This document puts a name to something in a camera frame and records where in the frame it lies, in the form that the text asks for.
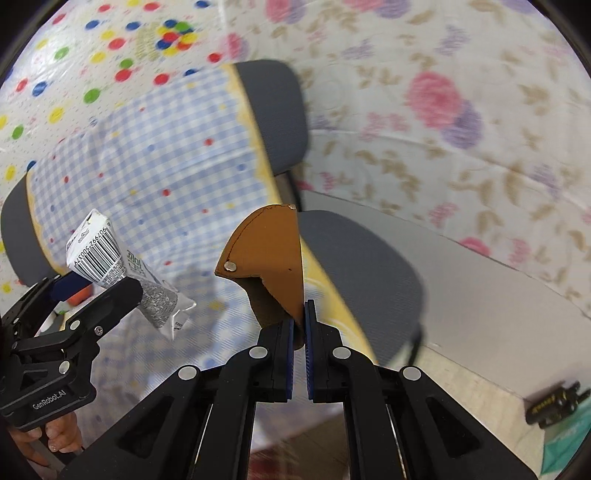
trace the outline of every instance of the finger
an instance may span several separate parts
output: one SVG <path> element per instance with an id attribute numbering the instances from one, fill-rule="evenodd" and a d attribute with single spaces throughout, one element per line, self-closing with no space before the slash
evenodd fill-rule
<path id="1" fill-rule="evenodd" d="M 33 440 L 38 440 L 41 438 L 41 428 L 37 427 L 36 429 L 29 430 L 28 432 L 21 432 L 17 429 L 9 429 L 10 436 L 15 442 L 23 442 L 29 443 Z"/>
<path id="2" fill-rule="evenodd" d="M 54 439 L 49 440 L 47 445 L 52 452 L 61 450 L 62 448 L 65 448 L 73 443 L 79 432 L 80 430 L 78 427 L 68 429 L 64 433 L 60 433 Z"/>
<path id="3" fill-rule="evenodd" d="M 76 437 L 74 438 L 74 441 L 72 441 L 71 444 L 60 449 L 60 453 L 75 452 L 75 451 L 80 450 L 82 448 L 82 433 L 80 432 L 80 429 L 76 429 L 76 430 L 77 430 L 77 432 L 76 432 Z"/>
<path id="4" fill-rule="evenodd" d="M 29 460 L 32 460 L 39 465 L 49 466 L 49 462 L 45 460 L 43 455 L 36 452 L 35 449 L 33 449 L 33 447 L 28 443 L 17 443 L 17 446 L 21 453 Z"/>

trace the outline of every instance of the purple flower print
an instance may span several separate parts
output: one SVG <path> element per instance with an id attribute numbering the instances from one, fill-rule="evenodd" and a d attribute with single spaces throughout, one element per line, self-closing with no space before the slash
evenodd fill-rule
<path id="1" fill-rule="evenodd" d="M 545 185 L 548 193 L 554 201 L 560 198 L 560 186 L 558 186 L 558 180 L 556 179 L 556 176 L 554 176 L 554 172 L 552 172 L 552 168 L 549 165 L 545 163 L 537 165 L 534 172 L 530 175 L 530 178 Z"/>
<path id="2" fill-rule="evenodd" d="M 457 52 L 462 45 L 470 40 L 470 37 L 461 28 L 454 27 L 453 25 L 446 25 L 447 36 L 441 40 L 439 46 L 435 51 L 446 57 L 450 57 Z"/>
<path id="3" fill-rule="evenodd" d="M 482 139 L 482 117 L 474 110 L 472 103 L 465 100 L 462 113 L 441 134 L 454 147 L 473 147 Z"/>
<path id="4" fill-rule="evenodd" d="M 361 60 L 374 56 L 374 46 L 366 38 L 362 40 L 359 47 L 349 47 L 341 53 L 345 60 Z"/>
<path id="5" fill-rule="evenodd" d="M 285 23 L 290 25 L 298 23 L 302 18 L 304 18 L 305 13 L 306 8 L 304 5 L 304 0 L 291 0 L 290 12 L 285 19 Z"/>
<path id="6" fill-rule="evenodd" d="M 535 12 L 535 7 L 528 0 L 501 0 L 503 5 L 520 14 L 530 14 Z"/>
<path id="7" fill-rule="evenodd" d="M 409 9 L 409 0 L 384 0 L 384 3 L 374 11 L 383 18 L 400 18 Z"/>

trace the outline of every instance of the blue gingham fabric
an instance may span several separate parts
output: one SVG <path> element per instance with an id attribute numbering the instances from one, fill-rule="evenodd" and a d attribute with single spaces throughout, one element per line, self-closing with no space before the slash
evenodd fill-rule
<path id="1" fill-rule="evenodd" d="M 132 100 L 29 172 L 32 213 L 55 264 L 65 265 L 71 232 L 96 208 L 146 264 L 197 302 L 174 342 L 136 310 L 100 340 L 91 376 L 98 395 L 77 411 L 85 445 L 181 365 L 215 367 L 256 344 L 260 328 L 245 292 L 213 275 L 234 229 L 271 200 L 239 122 L 241 102 L 226 70 L 199 72 Z M 322 304 L 318 288 L 307 297 Z M 293 401 L 257 407 L 255 450 L 340 409 L 307 400 L 303 351 L 295 362 Z"/>

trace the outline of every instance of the yellow dot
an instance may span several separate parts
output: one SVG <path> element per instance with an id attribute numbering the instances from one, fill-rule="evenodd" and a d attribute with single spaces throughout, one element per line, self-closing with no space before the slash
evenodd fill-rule
<path id="1" fill-rule="evenodd" d="M 92 57 L 90 57 L 90 61 L 92 63 L 100 63 L 104 59 L 106 59 L 106 57 L 107 57 L 107 55 L 104 51 L 98 51 Z"/>
<path id="2" fill-rule="evenodd" d="M 56 124 L 61 120 L 61 117 L 64 116 L 64 109 L 59 106 L 54 108 L 51 114 L 49 115 L 49 123 Z"/>
<path id="3" fill-rule="evenodd" d="M 17 173 L 17 169 L 15 168 L 15 166 L 10 165 L 6 169 L 6 173 L 4 174 L 4 178 L 6 178 L 7 181 L 11 181 L 14 178 L 16 173 Z"/>
<path id="4" fill-rule="evenodd" d="M 162 51 L 162 55 L 164 55 L 165 57 L 172 57 L 173 55 L 176 55 L 177 53 L 178 53 L 178 48 L 175 45 L 172 45 L 171 47 Z"/>
<path id="5" fill-rule="evenodd" d="M 197 41 L 197 34 L 195 32 L 185 33 L 181 37 L 181 42 L 183 43 L 195 43 Z"/>
<path id="6" fill-rule="evenodd" d="M 110 40 L 110 39 L 111 39 L 111 38 L 113 38 L 114 36 L 115 36 L 115 32 L 114 32 L 114 31 L 112 31 L 112 30 L 105 30 L 105 31 L 104 31 L 104 32 L 103 32 L 103 33 L 100 35 L 100 37 L 101 37 L 103 40 Z"/>

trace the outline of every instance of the screw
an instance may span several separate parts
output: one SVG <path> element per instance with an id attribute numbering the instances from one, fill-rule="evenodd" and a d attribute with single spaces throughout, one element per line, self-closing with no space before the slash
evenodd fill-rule
<path id="1" fill-rule="evenodd" d="M 57 369 L 59 373 L 62 375 L 65 374 L 70 369 L 70 362 L 68 360 L 64 360 L 60 363 L 59 368 Z"/>
<path id="2" fill-rule="evenodd" d="M 236 264 L 234 262 L 226 262 L 223 265 L 224 270 L 227 270 L 229 272 L 235 272 L 236 271 Z"/>

